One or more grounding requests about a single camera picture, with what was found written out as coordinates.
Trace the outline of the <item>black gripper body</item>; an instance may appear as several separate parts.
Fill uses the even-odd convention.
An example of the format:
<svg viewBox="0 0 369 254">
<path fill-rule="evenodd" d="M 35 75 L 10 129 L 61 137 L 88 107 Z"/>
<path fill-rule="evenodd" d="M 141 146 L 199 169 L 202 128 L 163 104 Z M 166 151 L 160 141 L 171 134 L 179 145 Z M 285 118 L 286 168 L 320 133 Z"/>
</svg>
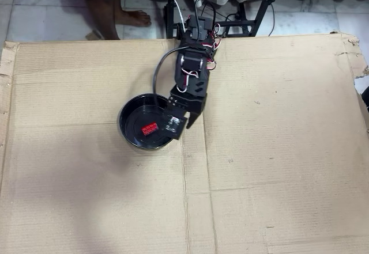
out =
<svg viewBox="0 0 369 254">
<path fill-rule="evenodd" d="M 205 107 L 207 94 L 195 96 L 187 92 L 180 92 L 176 86 L 170 91 L 169 104 L 190 113 L 202 113 Z"/>
</svg>

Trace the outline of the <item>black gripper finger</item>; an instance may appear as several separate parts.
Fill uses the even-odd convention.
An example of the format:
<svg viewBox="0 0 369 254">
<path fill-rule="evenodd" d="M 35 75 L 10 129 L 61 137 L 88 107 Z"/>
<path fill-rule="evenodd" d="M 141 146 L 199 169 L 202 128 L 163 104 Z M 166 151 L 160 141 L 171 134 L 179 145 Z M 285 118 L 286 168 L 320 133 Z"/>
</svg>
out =
<svg viewBox="0 0 369 254">
<path fill-rule="evenodd" d="M 190 105 L 187 111 L 190 113 L 189 120 L 187 122 L 186 128 L 189 129 L 195 121 L 198 119 L 198 117 L 201 115 L 201 113 L 204 110 L 204 103 L 195 103 L 193 105 Z"/>
</svg>

